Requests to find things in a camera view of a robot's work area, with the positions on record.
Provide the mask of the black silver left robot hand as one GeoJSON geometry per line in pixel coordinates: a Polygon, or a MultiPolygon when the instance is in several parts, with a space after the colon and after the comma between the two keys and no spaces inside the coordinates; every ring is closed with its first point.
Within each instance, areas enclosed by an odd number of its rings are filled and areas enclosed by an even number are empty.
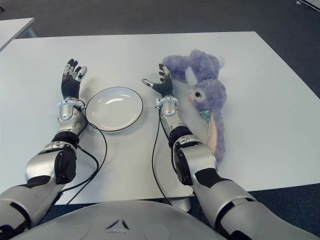
{"type": "Polygon", "coordinates": [[[78,61],[73,58],[67,62],[61,80],[61,93],[64,99],[79,99],[80,84],[87,71],[87,67],[78,66],[78,61]]]}

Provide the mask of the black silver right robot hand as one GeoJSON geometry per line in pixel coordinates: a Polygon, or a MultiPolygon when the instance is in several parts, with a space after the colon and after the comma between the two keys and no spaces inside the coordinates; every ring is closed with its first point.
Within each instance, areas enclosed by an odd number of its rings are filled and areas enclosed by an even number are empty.
{"type": "Polygon", "coordinates": [[[159,63],[158,67],[160,70],[158,73],[161,76],[160,83],[154,83],[146,78],[143,78],[141,82],[161,94],[163,98],[173,96],[173,82],[169,69],[162,63],[159,63]]]}

